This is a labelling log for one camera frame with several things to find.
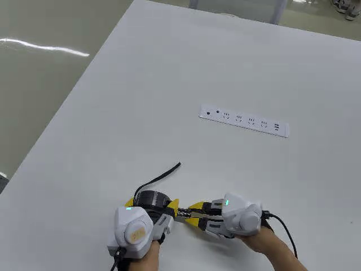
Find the black wire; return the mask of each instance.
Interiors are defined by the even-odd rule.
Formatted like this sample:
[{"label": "black wire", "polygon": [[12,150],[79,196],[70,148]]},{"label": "black wire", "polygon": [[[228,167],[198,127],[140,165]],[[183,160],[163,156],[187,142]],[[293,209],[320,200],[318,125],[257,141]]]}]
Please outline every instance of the black wire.
[{"label": "black wire", "polygon": [[139,192],[140,189],[142,189],[143,187],[145,187],[145,186],[147,186],[147,185],[150,185],[150,184],[152,184],[152,183],[154,183],[154,182],[157,182],[157,181],[159,181],[159,180],[167,177],[169,174],[171,174],[173,171],[175,171],[180,165],[181,165],[181,163],[178,162],[177,165],[175,165],[174,167],[172,167],[171,169],[169,169],[167,172],[164,172],[162,175],[154,178],[152,181],[147,182],[147,183],[145,183],[144,185],[139,186],[138,189],[137,189],[137,190],[135,191],[135,193],[134,193],[133,205],[135,205],[135,198],[137,197],[137,193]]},{"label": "black wire", "polygon": [[286,224],[282,221],[281,218],[279,218],[277,215],[274,215],[273,213],[268,213],[268,217],[274,217],[275,219],[277,219],[278,221],[281,222],[282,226],[284,227],[284,229],[286,230],[286,233],[288,235],[289,240],[291,241],[292,247],[293,247],[293,252],[294,252],[294,256],[298,259],[297,257],[297,250],[296,250],[296,246],[294,245],[294,241],[291,237],[291,234],[289,233]]},{"label": "black wire", "polygon": [[111,268],[111,271],[114,271],[115,267],[123,260],[124,255],[126,254],[126,248],[119,247],[114,253],[114,264]]}]

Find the power strip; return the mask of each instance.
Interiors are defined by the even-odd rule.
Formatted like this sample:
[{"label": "power strip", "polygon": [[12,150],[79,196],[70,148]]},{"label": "power strip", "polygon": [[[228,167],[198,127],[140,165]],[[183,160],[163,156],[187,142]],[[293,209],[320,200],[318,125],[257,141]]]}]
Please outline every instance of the power strip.
[{"label": "power strip", "polygon": [[248,113],[234,112],[221,109],[215,106],[202,105],[199,117],[207,120],[214,120],[219,123],[226,123],[242,128],[247,128],[267,134],[274,134],[280,137],[289,136],[289,126],[287,123],[265,119]]}]

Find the hand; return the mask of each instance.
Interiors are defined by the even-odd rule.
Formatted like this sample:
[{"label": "hand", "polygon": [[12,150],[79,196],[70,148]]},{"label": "hand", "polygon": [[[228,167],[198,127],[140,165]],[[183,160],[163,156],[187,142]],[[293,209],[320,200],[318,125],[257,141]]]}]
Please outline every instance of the hand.
[{"label": "hand", "polygon": [[251,250],[262,254],[267,254],[274,247],[283,242],[273,233],[272,230],[261,226],[259,233],[253,236],[237,235]]},{"label": "hand", "polygon": [[159,242],[153,241],[147,254],[140,260],[134,260],[129,271],[157,271],[159,265]]}]

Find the white table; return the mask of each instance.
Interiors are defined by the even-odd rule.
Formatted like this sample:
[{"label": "white table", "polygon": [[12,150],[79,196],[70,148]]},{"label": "white table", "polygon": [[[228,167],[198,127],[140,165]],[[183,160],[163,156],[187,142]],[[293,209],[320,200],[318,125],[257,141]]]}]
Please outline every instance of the white table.
[{"label": "white table", "polygon": [[[279,214],[310,270],[361,243],[361,43],[136,0],[0,196],[0,270],[108,270],[117,206],[152,186],[187,207],[234,191]],[[211,103],[285,121],[288,139],[198,118]],[[284,230],[271,221],[286,242]],[[160,270],[272,270],[176,224]]]}]

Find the orange label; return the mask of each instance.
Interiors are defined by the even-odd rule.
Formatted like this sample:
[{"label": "orange label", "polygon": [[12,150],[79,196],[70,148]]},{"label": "orange label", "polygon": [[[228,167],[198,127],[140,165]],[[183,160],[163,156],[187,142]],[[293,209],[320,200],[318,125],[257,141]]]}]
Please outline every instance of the orange label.
[{"label": "orange label", "polygon": [[130,240],[132,243],[134,243],[135,241],[143,238],[146,234],[146,230],[144,227],[141,227],[140,229],[136,230],[135,232],[133,232],[130,236]]}]

